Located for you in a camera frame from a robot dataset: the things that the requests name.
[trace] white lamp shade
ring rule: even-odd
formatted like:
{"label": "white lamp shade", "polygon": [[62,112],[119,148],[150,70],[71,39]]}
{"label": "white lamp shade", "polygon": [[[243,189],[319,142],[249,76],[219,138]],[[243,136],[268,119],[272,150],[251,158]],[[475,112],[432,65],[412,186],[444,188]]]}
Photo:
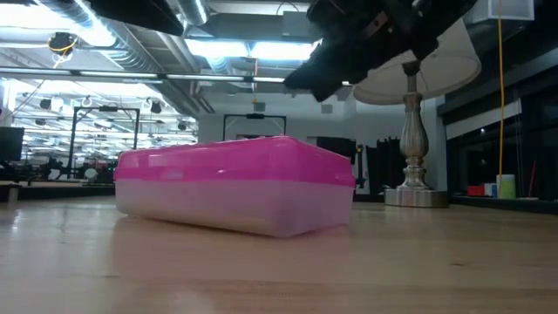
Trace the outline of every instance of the white lamp shade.
{"label": "white lamp shade", "polygon": [[[424,99],[455,91],[476,78],[481,69],[462,19],[442,34],[438,41],[439,48],[422,61],[421,72],[417,76],[417,88]],[[414,60],[414,54],[408,51],[376,70],[370,70],[368,78],[356,85],[355,98],[370,105],[403,103],[407,78],[402,64]]]}

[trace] lamp base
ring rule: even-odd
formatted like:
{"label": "lamp base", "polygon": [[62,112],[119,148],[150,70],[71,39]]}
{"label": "lamp base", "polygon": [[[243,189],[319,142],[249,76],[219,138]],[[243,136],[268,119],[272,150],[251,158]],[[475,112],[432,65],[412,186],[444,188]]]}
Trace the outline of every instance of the lamp base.
{"label": "lamp base", "polygon": [[385,205],[410,208],[447,208],[447,193],[409,188],[386,189]]}

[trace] plastic storage container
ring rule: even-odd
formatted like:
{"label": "plastic storage container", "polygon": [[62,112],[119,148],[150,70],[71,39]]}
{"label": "plastic storage container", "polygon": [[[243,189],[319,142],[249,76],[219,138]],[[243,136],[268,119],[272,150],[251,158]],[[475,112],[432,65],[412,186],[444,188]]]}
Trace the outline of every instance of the plastic storage container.
{"label": "plastic storage container", "polygon": [[345,157],[290,137],[122,154],[120,212],[268,236],[349,221],[355,179]]}

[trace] workbench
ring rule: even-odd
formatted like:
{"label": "workbench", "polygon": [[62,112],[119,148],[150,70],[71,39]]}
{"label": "workbench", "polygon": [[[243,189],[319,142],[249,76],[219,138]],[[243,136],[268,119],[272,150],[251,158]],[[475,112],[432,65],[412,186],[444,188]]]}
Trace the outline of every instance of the workbench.
{"label": "workbench", "polygon": [[355,203],[275,239],[120,214],[113,197],[0,204],[2,313],[553,313],[558,219]]}

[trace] table lamp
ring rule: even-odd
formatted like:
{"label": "table lamp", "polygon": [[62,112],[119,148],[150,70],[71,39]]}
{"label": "table lamp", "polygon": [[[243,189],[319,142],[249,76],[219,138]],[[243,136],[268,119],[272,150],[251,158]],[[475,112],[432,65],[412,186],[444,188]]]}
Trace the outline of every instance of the table lamp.
{"label": "table lamp", "polygon": [[354,90],[355,98],[365,104],[405,103],[405,125],[399,146],[407,163],[405,182],[385,191],[386,205],[447,207],[446,192],[436,191],[425,183],[423,158],[428,153],[428,137],[420,117],[420,103],[471,82],[480,73],[481,64],[462,19],[438,40],[439,48],[421,62],[408,51],[371,70]]}

